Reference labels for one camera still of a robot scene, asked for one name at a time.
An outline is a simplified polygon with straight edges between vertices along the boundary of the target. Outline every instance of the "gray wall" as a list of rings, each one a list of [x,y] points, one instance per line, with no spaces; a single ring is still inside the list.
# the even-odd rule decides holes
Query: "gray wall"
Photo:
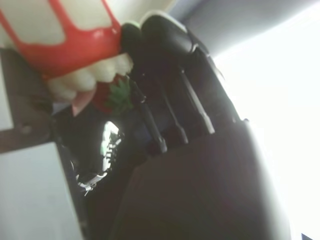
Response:
[[[284,22],[317,0],[180,0],[171,14],[185,23],[213,56]]]

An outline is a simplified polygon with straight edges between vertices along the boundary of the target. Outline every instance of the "strawberry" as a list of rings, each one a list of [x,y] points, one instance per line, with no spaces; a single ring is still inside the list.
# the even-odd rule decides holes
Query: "strawberry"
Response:
[[[117,75],[113,82],[99,82],[92,102],[98,110],[115,116],[132,109],[129,78]]]

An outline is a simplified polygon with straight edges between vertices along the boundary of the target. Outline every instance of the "pink tongue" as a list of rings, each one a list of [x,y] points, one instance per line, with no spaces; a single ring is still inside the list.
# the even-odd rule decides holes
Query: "pink tongue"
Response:
[[[73,116],[76,117],[92,100],[97,88],[91,91],[78,92],[76,98],[72,101]]]

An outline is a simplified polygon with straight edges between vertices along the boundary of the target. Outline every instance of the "red icing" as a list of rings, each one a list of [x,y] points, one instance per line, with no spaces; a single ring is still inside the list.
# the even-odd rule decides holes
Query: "red icing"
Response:
[[[59,0],[48,1],[65,34],[65,42],[54,46],[22,42],[0,10],[0,23],[19,52],[31,66],[47,78],[65,75],[99,60],[116,56],[119,53],[121,26],[113,16],[106,0],[101,1],[111,18],[112,26],[92,30],[78,29],[69,19]]]

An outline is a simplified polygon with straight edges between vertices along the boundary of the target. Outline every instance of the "plastic toy food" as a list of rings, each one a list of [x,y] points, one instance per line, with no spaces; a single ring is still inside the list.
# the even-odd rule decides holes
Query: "plastic toy food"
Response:
[[[97,82],[133,67],[127,54],[119,55],[121,26],[106,0],[0,0],[0,23],[1,45],[38,70],[56,100],[72,102],[75,115],[96,91],[104,94]]]

